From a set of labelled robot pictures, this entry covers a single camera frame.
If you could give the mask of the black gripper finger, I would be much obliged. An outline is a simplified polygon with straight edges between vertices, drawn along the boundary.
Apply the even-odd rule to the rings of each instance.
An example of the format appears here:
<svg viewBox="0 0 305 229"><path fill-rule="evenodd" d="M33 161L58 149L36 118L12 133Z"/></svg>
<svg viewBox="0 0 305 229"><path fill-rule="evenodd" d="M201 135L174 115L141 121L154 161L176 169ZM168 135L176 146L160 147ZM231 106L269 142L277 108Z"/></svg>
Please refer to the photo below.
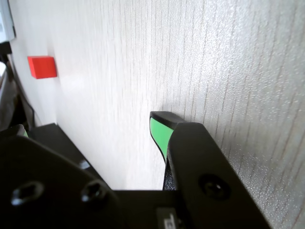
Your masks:
<svg viewBox="0 0 305 229"><path fill-rule="evenodd" d="M118 198L104 181L24 132L18 125L0 133L1 228L124 228Z"/></svg>

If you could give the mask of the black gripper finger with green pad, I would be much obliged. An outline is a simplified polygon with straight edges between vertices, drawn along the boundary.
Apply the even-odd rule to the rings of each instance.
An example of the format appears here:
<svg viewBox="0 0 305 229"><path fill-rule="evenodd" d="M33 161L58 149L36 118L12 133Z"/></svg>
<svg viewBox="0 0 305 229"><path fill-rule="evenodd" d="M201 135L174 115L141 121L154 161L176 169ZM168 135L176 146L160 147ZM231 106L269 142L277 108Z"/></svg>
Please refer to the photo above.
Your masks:
<svg viewBox="0 0 305 229"><path fill-rule="evenodd" d="M267 229L269 224L201 123L150 112L151 136L170 168L194 229Z"/></svg>

